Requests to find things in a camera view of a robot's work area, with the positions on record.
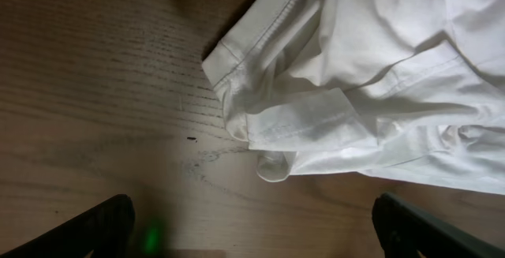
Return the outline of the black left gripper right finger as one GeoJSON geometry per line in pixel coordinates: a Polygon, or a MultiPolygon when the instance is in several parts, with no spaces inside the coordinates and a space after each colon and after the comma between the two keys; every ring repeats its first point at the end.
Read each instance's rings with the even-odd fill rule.
{"type": "Polygon", "coordinates": [[[376,198],[372,223],[386,258],[504,258],[504,251],[392,193],[376,198]]]}

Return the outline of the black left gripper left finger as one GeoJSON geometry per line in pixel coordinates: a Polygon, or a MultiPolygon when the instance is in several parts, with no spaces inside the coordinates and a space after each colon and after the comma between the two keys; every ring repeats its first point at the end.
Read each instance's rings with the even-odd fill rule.
{"type": "Polygon", "coordinates": [[[132,200],[118,194],[2,257],[124,257],[134,223],[132,200]]]}

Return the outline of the white t-shirt pixel print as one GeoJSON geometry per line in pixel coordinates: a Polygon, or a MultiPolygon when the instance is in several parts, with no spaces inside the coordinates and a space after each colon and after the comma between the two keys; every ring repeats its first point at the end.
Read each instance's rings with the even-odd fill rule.
{"type": "Polygon", "coordinates": [[[504,0],[256,0],[202,67],[266,181],[504,191],[504,0]]]}

